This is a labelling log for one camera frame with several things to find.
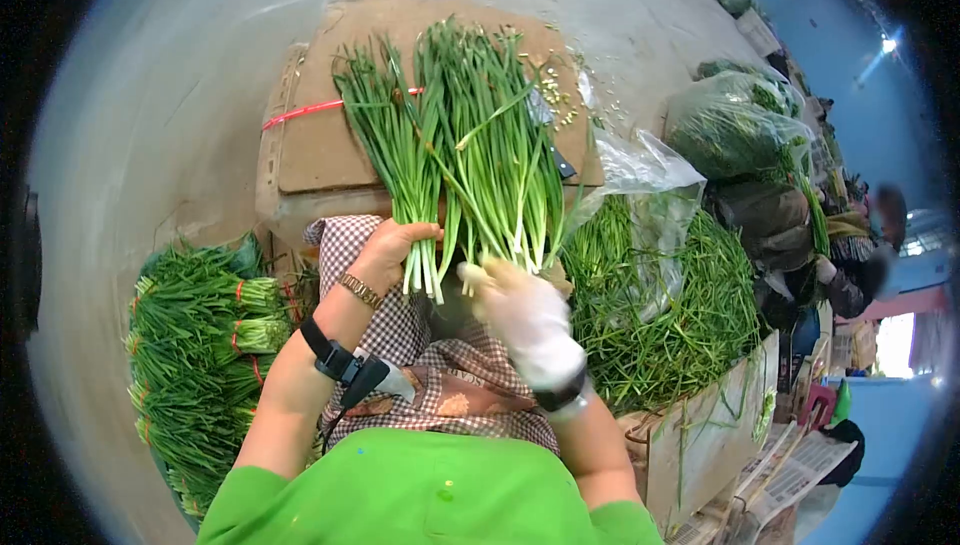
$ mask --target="gray floor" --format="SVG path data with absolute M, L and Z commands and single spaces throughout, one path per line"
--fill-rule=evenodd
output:
M 108 1 L 46 101 L 30 169 L 45 264 L 30 367 L 59 450 L 117 541 L 193 539 L 126 394 L 138 267 L 177 232 L 215 243 L 256 223 L 267 95 L 285 48 L 309 40 L 330 1 Z M 757 59 L 714 0 L 474 1 L 557 23 L 629 121 L 655 133 L 698 63 Z

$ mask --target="black wrist strap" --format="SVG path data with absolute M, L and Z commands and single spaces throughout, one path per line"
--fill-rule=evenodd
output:
M 580 393 L 583 392 L 587 384 L 587 365 L 584 363 L 580 371 L 570 379 L 566 384 L 562 384 L 556 390 L 535 390 L 534 398 L 540 407 L 548 412 L 556 411 L 561 407 L 572 403 Z
M 300 324 L 300 333 L 317 356 L 314 366 L 318 371 L 330 376 L 338 383 L 349 384 L 353 381 L 360 363 L 354 358 L 354 354 L 341 347 L 340 343 L 328 339 L 317 326 L 312 315 L 308 315 Z

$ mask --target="brown patterned fabric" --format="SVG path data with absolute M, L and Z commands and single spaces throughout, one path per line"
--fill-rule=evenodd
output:
M 319 219 L 303 231 L 303 239 L 319 249 L 321 299 L 381 221 L 374 215 L 344 215 Z M 399 287 L 387 293 L 360 346 L 401 368 L 414 385 L 414 401 L 374 391 L 337 424 L 330 446 L 353 431 L 391 427 L 520 438 L 559 454 L 553 430 L 503 344 L 473 320 L 456 338 L 431 342 L 430 311 L 422 295 L 404 302 Z M 323 412 L 324 423 L 337 416 L 342 393 L 338 385 Z

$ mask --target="woman's left hand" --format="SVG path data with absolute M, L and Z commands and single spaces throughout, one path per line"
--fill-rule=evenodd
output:
M 382 297 L 403 279 L 402 263 L 414 242 L 443 237 L 444 231 L 438 224 L 397 224 L 392 218 L 384 220 L 347 272 Z

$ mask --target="plastic stool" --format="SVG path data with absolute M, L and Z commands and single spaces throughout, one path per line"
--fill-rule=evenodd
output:
M 810 422 L 810 430 L 817 431 L 820 427 L 830 423 L 834 417 L 834 407 L 837 405 L 837 391 L 820 384 L 810 384 L 810 395 L 806 397 L 806 403 L 803 404 L 803 412 L 799 415 L 798 424 L 805 426 L 806 419 L 810 417 L 813 407 L 820 405 L 817 409 L 817 415 Z

